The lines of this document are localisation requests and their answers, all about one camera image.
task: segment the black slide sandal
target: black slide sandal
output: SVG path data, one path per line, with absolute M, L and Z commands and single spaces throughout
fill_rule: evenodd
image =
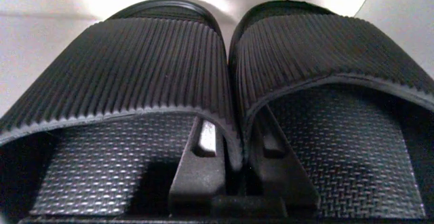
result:
M 303 11 L 272 16 L 276 5 Z M 271 14 L 255 17 L 261 10 Z M 293 175 L 304 168 L 320 218 L 432 218 L 434 82 L 371 24 L 305 10 L 306 3 L 264 3 L 233 36 L 231 75 L 257 179 L 250 191 L 291 200 L 297 188 L 271 189 L 308 185 Z M 263 121 L 278 126 L 270 132 Z M 284 147 L 300 160 L 286 176 L 272 170 L 285 169 Z
M 1 212 L 14 222 L 182 214 L 241 168 L 220 29 L 182 0 L 89 27 L 0 128 Z

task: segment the ribbed texture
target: ribbed texture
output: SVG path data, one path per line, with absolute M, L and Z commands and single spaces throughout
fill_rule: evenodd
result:
M 355 18 L 315 14 L 266 18 L 242 35 L 235 51 L 244 136 L 249 135 L 256 102 L 310 79 L 356 74 L 434 91 L 431 78 L 399 46 L 375 26 Z
M 425 217 L 394 102 L 333 84 L 269 103 L 321 196 L 321 217 Z
M 133 13 L 126 18 L 165 18 L 169 20 L 188 20 L 206 24 L 210 28 L 212 28 L 212 26 L 207 23 L 204 17 L 202 17 L 196 11 L 187 9 L 185 7 L 153 7 Z
M 0 142 L 147 111 L 199 113 L 241 165 L 221 38 L 197 22 L 130 18 L 85 30 L 1 118 Z

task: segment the black rubber strap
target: black rubber strap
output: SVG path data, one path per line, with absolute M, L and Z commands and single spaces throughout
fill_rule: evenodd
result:
M 0 120 L 21 136 L 143 113 L 185 112 L 216 124 L 241 168 L 223 41 L 197 22 L 130 18 L 85 30 Z
M 433 80 L 372 24 L 336 15 L 276 16 L 236 43 L 234 80 L 245 141 L 270 100 L 325 83 L 353 83 L 434 111 Z

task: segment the diamond plate texture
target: diamond plate texture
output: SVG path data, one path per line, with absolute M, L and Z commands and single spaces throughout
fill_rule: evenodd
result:
M 321 217 L 424 217 L 393 99 L 329 85 L 269 104 L 321 196 Z
M 68 128 L 31 214 L 165 213 L 193 116 L 149 114 Z

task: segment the textured footbed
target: textured footbed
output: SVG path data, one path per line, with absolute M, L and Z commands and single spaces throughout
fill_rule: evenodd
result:
M 89 27 L 0 119 L 7 143 L 0 164 L 9 170 L 0 191 L 10 197 L 2 212 L 14 221 L 29 210 L 168 216 L 168 191 L 196 115 L 237 141 L 228 150 L 240 169 L 224 56 L 210 23 L 181 7 Z
M 194 118 L 150 114 L 50 132 L 58 143 L 30 213 L 169 215 Z
M 319 216 L 425 216 L 392 96 L 326 85 L 269 106 L 321 196 Z

